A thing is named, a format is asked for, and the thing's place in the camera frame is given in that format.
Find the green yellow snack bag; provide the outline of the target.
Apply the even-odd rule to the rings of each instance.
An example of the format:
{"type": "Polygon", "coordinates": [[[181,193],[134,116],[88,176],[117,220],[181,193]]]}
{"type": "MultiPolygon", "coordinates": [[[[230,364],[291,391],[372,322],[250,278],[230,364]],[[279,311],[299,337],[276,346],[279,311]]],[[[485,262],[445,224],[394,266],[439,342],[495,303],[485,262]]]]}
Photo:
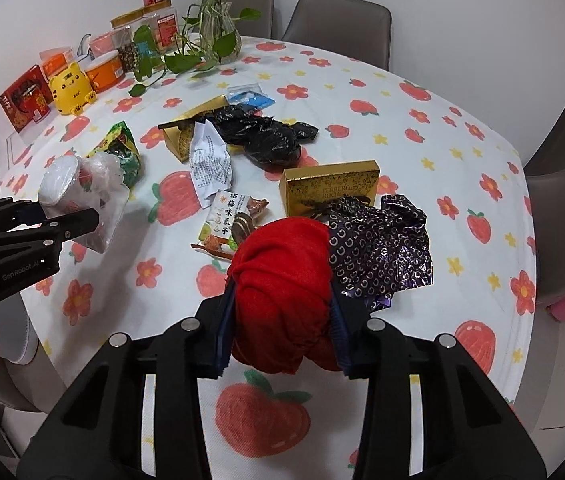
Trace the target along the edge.
{"type": "Polygon", "coordinates": [[[119,160],[124,184],[131,190],[141,177],[141,159],[132,131],[126,122],[113,125],[104,139],[87,156],[92,157],[101,152],[114,155],[119,160]]]}

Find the grey chair left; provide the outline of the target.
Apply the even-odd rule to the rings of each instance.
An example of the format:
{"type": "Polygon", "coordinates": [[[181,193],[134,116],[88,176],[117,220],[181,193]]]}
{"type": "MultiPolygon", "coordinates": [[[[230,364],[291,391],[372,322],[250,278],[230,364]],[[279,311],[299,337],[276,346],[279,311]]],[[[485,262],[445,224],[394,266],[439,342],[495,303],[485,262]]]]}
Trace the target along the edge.
{"type": "Polygon", "coordinates": [[[229,13],[241,36],[274,38],[274,0],[230,0],[229,13]]]}

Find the orange packet in box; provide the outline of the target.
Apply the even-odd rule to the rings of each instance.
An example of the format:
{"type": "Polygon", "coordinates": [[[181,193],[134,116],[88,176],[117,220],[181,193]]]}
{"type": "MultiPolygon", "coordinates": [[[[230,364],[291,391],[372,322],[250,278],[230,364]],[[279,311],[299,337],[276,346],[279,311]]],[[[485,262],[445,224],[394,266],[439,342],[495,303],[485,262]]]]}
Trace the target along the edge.
{"type": "Polygon", "coordinates": [[[46,79],[62,72],[75,60],[72,47],[48,49],[40,52],[40,68],[46,79]]]}

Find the orange round tub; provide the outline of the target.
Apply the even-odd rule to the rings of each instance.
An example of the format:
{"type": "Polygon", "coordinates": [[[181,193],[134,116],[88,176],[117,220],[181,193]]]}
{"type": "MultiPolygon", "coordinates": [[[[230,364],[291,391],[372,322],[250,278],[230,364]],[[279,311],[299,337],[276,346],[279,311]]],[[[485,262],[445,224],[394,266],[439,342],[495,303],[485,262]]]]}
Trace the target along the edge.
{"type": "Polygon", "coordinates": [[[85,68],[85,73],[97,92],[104,92],[122,81],[125,76],[118,50],[98,56],[85,68]]]}

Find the white paper receipt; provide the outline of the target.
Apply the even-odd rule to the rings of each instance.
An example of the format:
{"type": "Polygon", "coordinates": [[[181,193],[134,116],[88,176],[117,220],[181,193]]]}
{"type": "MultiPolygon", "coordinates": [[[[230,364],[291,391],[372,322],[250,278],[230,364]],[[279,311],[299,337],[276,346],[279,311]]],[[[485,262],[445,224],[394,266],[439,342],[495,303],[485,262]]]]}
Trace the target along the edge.
{"type": "Polygon", "coordinates": [[[232,159],[225,141],[209,120],[194,124],[189,163],[194,192],[202,208],[210,207],[218,192],[232,187],[232,159]]]}

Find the gold lid glass jar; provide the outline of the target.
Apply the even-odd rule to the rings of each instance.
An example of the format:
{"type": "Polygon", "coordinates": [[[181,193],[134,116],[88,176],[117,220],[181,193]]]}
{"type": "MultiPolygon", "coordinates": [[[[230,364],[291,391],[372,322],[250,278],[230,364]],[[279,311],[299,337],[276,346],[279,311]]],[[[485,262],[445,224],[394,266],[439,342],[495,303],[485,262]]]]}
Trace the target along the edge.
{"type": "Polygon", "coordinates": [[[144,10],[137,9],[121,14],[110,21],[112,42],[115,50],[119,53],[125,73],[133,72],[138,65],[138,52],[134,42],[134,34],[142,25],[143,18],[144,10]]]}

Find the strawberry flower tablecloth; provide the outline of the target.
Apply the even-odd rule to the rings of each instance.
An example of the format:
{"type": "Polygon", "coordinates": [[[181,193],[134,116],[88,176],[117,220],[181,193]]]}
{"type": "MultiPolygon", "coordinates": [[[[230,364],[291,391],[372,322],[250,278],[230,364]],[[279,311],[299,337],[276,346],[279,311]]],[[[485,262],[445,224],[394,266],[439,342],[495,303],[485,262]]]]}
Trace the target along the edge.
{"type": "Polygon", "coordinates": [[[55,371],[72,382],[107,340],[162,333],[224,288],[227,266],[194,247],[208,213],[160,125],[258,84],[267,115],[319,130],[301,165],[372,160],[379,196],[402,194],[427,217],[430,286],[396,294],[383,317],[407,335],[458,338],[507,401],[531,340],[537,272],[531,202],[516,150],[473,115],[418,84],[315,48],[247,39],[214,72],[168,77],[142,96],[122,82],[77,117],[58,116],[18,157],[2,192],[35,198],[52,162],[84,156],[125,122],[142,162],[104,254],[65,244],[60,270],[23,293],[55,371]]]}

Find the grey chair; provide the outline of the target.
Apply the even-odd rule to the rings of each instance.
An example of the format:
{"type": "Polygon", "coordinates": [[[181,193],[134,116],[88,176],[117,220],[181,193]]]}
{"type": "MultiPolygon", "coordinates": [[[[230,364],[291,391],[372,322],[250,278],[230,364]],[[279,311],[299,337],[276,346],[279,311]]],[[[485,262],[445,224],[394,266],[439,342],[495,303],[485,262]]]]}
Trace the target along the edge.
{"type": "Polygon", "coordinates": [[[230,0],[229,13],[241,36],[274,38],[274,0],[230,0]]]}
{"type": "Polygon", "coordinates": [[[389,70],[392,15],[366,0],[298,0],[282,40],[389,70]]]}

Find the blue clear blister pack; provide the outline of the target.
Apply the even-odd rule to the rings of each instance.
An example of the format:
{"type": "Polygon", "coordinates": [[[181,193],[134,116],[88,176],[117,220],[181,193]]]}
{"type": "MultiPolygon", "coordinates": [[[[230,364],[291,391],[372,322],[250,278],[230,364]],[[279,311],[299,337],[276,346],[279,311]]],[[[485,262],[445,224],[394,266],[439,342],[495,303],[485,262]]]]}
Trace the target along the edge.
{"type": "Polygon", "coordinates": [[[225,98],[230,105],[240,106],[249,112],[261,112],[275,104],[275,100],[264,93],[259,84],[242,84],[229,87],[225,98]]]}

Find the clear plastic bag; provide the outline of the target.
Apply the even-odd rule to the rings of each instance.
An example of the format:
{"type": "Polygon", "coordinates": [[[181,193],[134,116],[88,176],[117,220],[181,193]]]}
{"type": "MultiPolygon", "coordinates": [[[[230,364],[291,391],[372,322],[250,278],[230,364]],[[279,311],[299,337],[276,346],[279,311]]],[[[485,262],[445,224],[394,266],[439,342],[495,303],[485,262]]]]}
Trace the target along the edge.
{"type": "Polygon", "coordinates": [[[64,155],[55,159],[37,193],[48,218],[95,209],[99,214],[95,230],[77,237],[77,241],[100,254],[110,245],[129,197],[119,159],[106,152],[86,158],[64,155]]]}

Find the grey chair right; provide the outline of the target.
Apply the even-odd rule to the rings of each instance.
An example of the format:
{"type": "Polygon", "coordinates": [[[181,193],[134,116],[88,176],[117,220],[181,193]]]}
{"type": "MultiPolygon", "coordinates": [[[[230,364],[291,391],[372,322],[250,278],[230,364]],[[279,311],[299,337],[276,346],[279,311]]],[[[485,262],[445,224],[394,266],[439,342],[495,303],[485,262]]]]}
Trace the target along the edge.
{"type": "Polygon", "coordinates": [[[282,40],[389,70],[392,15],[366,0],[298,0],[282,40]]]}

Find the gold triangular gift box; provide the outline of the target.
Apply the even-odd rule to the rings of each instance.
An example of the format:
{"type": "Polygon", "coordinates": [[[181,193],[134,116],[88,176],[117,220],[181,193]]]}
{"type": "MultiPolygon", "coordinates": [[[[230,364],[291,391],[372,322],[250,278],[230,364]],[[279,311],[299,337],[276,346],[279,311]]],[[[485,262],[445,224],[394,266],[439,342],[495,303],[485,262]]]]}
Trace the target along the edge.
{"type": "Polygon", "coordinates": [[[168,150],[180,161],[188,162],[192,139],[194,139],[194,126],[197,119],[205,114],[228,106],[226,96],[216,96],[205,101],[186,113],[180,115],[171,122],[164,122],[158,125],[158,129],[163,133],[164,141],[168,150]]]}

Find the purple patterned foil wrapper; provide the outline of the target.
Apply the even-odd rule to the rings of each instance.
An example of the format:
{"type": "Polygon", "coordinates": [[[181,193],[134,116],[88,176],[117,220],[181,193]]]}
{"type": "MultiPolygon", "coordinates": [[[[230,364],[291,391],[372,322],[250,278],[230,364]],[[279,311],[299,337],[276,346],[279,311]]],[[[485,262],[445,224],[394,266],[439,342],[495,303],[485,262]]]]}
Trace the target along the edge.
{"type": "Polygon", "coordinates": [[[433,284],[427,216],[402,194],[378,207],[345,195],[311,214],[328,231],[331,301],[360,301],[371,313],[389,309],[398,292],[433,284]]]}

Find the red cloth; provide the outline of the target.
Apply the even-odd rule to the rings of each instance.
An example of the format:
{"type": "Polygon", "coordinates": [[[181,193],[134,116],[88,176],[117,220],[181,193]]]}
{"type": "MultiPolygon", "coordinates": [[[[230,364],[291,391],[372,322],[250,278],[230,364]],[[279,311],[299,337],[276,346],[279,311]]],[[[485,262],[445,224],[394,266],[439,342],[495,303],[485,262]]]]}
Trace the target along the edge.
{"type": "Polygon", "coordinates": [[[293,375],[308,359],[337,372],[330,335],[329,230],[301,217],[269,222],[232,258],[234,358],[266,374],[293,375]]]}

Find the black plastic bag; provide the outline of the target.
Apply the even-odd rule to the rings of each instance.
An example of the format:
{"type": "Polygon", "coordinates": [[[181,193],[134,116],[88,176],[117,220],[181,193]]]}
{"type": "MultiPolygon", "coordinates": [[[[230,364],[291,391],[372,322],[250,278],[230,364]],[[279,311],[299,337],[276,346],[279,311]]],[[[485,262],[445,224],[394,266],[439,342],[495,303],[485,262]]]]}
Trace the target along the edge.
{"type": "Polygon", "coordinates": [[[258,116],[244,105],[227,105],[202,115],[226,144],[239,146],[255,165],[273,171],[296,167],[302,145],[313,142],[319,129],[306,122],[285,124],[258,116]]]}

